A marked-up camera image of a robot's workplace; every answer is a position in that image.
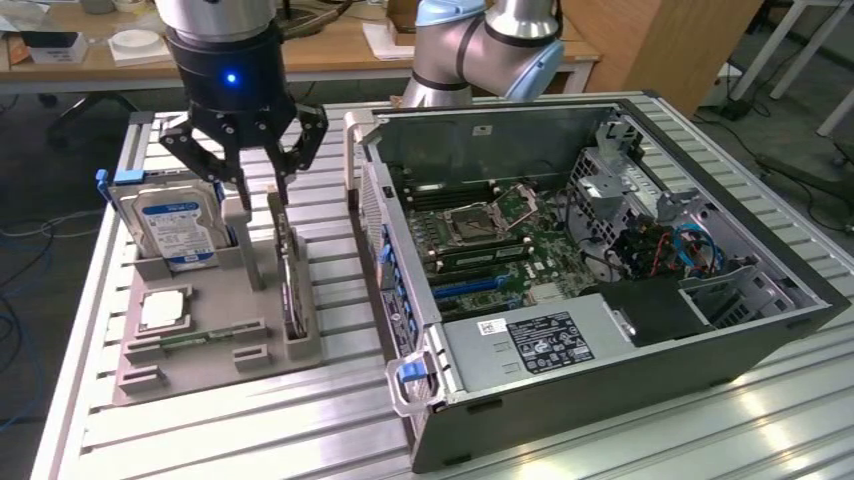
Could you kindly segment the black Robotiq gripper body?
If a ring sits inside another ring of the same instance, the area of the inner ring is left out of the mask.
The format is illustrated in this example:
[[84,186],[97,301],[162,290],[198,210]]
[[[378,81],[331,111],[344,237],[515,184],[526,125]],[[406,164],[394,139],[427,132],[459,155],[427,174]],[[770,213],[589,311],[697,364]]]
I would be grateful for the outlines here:
[[275,143],[296,117],[279,26],[271,23],[256,36],[235,42],[192,39],[174,28],[167,39],[194,128],[240,148]]

